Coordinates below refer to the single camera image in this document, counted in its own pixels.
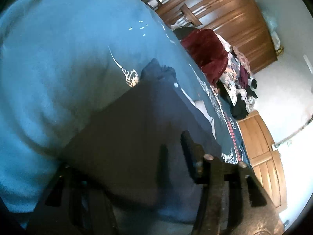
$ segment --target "wooden wardrobe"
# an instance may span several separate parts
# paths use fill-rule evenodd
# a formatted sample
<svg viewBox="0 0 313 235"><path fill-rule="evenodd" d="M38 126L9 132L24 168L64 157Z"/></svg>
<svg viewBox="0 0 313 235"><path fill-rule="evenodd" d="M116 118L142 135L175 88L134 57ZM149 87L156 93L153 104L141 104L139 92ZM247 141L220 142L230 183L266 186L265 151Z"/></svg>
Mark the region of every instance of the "wooden wardrobe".
<svg viewBox="0 0 313 235"><path fill-rule="evenodd" d="M238 121L248 158L256 177L270 196L278 212L287 208L286 181L278 150L263 119L255 110Z"/></svg>
<svg viewBox="0 0 313 235"><path fill-rule="evenodd" d="M169 0L156 13L168 25L212 29L248 58L253 73L277 60L254 0Z"/></svg>

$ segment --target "bed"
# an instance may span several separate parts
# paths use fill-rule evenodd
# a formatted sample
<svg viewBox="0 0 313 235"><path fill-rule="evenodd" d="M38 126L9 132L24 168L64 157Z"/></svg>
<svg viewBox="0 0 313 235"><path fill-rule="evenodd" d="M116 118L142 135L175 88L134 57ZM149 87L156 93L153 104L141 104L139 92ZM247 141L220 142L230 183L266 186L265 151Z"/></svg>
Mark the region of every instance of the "bed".
<svg viewBox="0 0 313 235"><path fill-rule="evenodd" d="M11 212L33 211L60 151L153 58L204 101L225 162L249 163L228 104L140 0L9 0L0 24L0 195Z"/></svg>

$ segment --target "bed sheet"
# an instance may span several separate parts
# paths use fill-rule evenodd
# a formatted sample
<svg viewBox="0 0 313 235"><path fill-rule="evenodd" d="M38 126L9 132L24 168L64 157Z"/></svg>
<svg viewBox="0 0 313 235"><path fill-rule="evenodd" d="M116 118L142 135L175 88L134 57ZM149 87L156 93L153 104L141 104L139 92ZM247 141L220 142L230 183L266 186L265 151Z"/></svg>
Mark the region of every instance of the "bed sheet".
<svg viewBox="0 0 313 235"><path fill-rule="evenodd" d="M0 195L11 212L33 211L62 148L93 111L134 87L153 58L204 101L224 160L245 161L225 104L140 0L10 0L0 25Z"/></svg>

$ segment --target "pile of clothes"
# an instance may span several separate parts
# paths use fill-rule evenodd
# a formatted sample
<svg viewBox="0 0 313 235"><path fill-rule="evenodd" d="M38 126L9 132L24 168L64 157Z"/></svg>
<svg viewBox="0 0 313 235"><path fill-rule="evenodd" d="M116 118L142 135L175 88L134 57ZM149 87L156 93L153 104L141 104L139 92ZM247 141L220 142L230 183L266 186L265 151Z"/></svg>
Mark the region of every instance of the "pile of clothes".
<svg viewBox="0 0 313 235"><path fill-rule="evenodd" d="M249 61L238 48L232 47L211 29L194 29L181 40L182 46L230 104L233 117L245 118L254 109L258 96Z"/></svg>

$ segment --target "wooden cabinet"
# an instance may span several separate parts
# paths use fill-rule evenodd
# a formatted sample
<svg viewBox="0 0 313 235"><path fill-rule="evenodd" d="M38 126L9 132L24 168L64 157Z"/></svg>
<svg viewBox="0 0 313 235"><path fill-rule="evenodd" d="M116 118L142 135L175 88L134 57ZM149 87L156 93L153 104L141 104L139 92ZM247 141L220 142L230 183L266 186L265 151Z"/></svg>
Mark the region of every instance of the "wooden cabinet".
<svg viewBox="0 0 313 235"><path fill-rule="evenodd" d="M212 29L237 46L253 73L277 60L265 21L254 0L169 0L156 10L168 25Z"/></svg>
<svg viewBox="0 0 313 235"><path fill-rule="evenodd" d="M258 111L238 121L248 158L256 177L270 196L278 212L287 208L286 182L278 150Z"/></svg>

